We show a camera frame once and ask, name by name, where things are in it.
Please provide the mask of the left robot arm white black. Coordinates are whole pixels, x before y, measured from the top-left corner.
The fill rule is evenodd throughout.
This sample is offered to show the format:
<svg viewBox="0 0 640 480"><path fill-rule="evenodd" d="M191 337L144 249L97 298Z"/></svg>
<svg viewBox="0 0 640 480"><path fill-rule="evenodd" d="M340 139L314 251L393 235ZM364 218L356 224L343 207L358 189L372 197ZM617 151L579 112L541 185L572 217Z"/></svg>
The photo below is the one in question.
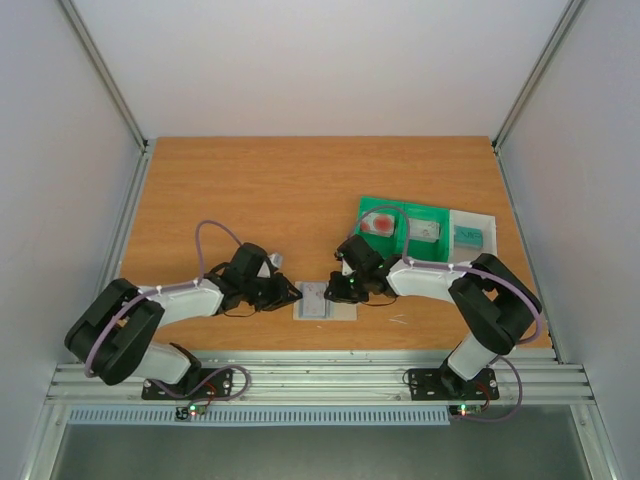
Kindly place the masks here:
<svg viewBox="0 0 640 480"><path fill-rule="evenodd" d="M143 288L124 278L111 281L69 329L64 346L88 377L109 386L135 377L174 398L189 398L206 381L202 364L178 344L155 342L159 328L226 315L242 303L271 312L302 297L275 256L243 243L230 261L185 283Z"/></svg>

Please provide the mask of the white card red pattern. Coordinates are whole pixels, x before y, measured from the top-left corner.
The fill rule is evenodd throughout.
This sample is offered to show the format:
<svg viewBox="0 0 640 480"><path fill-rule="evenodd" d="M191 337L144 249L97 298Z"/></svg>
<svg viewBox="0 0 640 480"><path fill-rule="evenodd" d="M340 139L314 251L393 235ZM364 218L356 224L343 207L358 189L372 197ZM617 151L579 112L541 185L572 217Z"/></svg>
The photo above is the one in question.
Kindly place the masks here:
<svg viewBox="0 0 640 480"><path fill-rule="evenodd" d="M296 314L299 320L328 320L333 313L332 303L325 298L327 282L301 282L298 289L302 298L298 301Z"/></svg>

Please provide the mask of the translucent grey card holder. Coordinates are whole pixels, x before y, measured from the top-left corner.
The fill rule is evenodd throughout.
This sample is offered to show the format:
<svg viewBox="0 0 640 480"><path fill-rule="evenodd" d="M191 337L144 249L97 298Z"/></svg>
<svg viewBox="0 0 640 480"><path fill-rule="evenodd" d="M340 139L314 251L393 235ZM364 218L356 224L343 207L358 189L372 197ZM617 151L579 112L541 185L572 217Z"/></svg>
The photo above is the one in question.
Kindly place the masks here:
<svg viewBox="0 0 640 480"><path fill-rule="evenodd" d="M298 289L298 286L301 282L296 282L295 287ZM294 303L293 307L293 319L298 321L355 321L357 319L357 306L355 304L346 304L346 303L332 303L333 313L330 319L328 320L299 320L296 314L297 302Z"/></svg>

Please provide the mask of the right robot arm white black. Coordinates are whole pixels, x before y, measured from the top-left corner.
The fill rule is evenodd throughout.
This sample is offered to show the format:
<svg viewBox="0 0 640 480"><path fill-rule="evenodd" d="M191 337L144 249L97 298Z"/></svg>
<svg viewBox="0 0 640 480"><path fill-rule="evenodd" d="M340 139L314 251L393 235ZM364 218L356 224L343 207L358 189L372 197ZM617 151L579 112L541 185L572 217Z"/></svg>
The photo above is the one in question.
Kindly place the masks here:
<svg viewBox="0 0 640 480"><path fill-rule="evenodd" d="M424 297L455 305L469 333L439 368L446 395L461 398L473 389L481 370L506 356L541 320L537 297L495 255L470 262L418 261L403 254L387 258L360 235L336 251L342 269L330 275L324 297L334 303L366 303L372 295Z"/></svg>

